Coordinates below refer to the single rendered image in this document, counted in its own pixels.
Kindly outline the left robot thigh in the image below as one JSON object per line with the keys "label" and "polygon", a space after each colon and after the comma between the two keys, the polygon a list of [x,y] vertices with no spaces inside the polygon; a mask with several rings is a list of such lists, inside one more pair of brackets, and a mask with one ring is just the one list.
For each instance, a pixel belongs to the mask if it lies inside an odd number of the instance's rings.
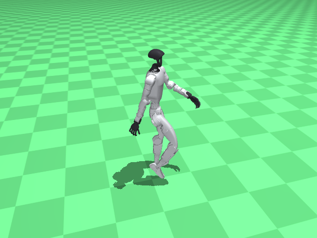
{"label": "left robot thigh", "polygon": [[[162,111],[162,110],[161,110],[161,115],[164,117],[164,114],[163,114],[163,111]],[[161,125],[157,127],[158,135],[155,135],[155,136],[153,137],[153,143],[154,143],[155,145],[161,144],[161,142],[162,142],[162,140],[163,140],[163,138],[164,138],[164,135],[163,135],[163,133],[162,133],[162,131],[161,131],[160,128],[161,128]]]}

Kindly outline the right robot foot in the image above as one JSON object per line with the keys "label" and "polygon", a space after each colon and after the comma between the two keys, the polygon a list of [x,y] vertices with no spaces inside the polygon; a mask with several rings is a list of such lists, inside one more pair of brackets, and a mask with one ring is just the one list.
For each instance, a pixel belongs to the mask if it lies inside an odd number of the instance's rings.
{"label": "right robot foot", "polygon": [[163,174],[163,172],[161,171],[161,168],[158,170],[157,168],[156,168],[156,163],[151,163],[150,164],[150,168],[161,178],[161,179],[163,179],[165,176],[164,176],[164,174]]}

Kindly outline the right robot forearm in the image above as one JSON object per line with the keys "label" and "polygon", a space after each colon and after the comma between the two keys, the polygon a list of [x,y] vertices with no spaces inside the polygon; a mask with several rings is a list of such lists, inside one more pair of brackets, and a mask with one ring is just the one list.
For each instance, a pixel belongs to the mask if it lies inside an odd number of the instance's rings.
{"label": "right robot forearm", "polygon": [[135,121],[136,122],[139,122],[140,119],[142,119],[142,117],[144,116],[144,112],[145,112],[145,109],[146,109],[146,104],[147,104],[147,101],[146,99],[142,99],[139,103],[139,109],[138,109],[138,112],[136,113],[136,117],[135,117]]}

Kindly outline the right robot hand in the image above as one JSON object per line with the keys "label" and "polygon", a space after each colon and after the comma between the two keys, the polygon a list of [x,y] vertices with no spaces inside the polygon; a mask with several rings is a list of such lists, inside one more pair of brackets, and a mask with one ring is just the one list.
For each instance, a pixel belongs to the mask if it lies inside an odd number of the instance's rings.
{"label": "right robot hand", "polygon": [[131,134],[137,136],[137,135],[136,135],[137,131],[138,131],[138,134],[140,134],[140,132],[139,132],[139,124],[140,124],[141,120],[142,120],[142,119],[140,119],[139,122],[136,122],[136,121],[134,120],[134,123],[131,125],[131,127],[130,127],[130,129],[129,129],[129,132],[131,132]]}

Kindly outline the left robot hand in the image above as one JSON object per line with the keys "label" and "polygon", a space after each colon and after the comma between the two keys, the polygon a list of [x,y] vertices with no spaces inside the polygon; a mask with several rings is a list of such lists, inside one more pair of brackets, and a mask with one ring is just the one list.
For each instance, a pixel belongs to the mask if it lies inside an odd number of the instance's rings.
{"label": "left robot hand", "polygon": [[189,96],[187,99],[190,99],[196,105],[196,108],[199,108],[201,105],[199,99],[195,96],[192,96],[192,94],[189,92],[186,92],[186,94]]}

